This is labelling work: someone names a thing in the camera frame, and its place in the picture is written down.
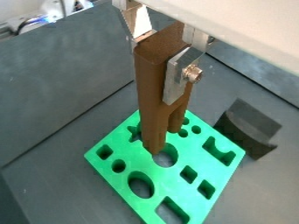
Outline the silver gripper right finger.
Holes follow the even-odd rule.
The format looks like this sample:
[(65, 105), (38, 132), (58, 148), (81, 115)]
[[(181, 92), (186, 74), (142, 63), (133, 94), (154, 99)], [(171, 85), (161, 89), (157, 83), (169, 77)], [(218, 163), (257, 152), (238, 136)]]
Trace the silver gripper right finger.
[(190, 44), (167, 61), (163, 87), (163, 102), (173, 105), (183, 96), (189, 83), (195, 84), (202, 79), (203, 70), (199, 68), (201, 57), (211, 47), (214, 37), (199, 29), (186, 25), (182, 40)]

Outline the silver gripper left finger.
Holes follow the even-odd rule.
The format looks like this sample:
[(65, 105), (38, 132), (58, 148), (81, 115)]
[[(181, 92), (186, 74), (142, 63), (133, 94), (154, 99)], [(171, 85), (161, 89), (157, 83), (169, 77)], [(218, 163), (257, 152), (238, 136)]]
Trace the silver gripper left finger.
[(113, 0), (113, 5), (121, 10), (129, 29), (130, 47), (131, 50), (135, 50), (138, 44), (157, 33), (147, 7), (137, 0)]

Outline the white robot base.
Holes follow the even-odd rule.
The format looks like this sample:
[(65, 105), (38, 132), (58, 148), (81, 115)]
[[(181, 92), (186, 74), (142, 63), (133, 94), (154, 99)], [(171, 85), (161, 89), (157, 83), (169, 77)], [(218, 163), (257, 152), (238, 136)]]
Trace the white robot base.
[(94, 7), (94, 0), (0, 0), (0, 40)]

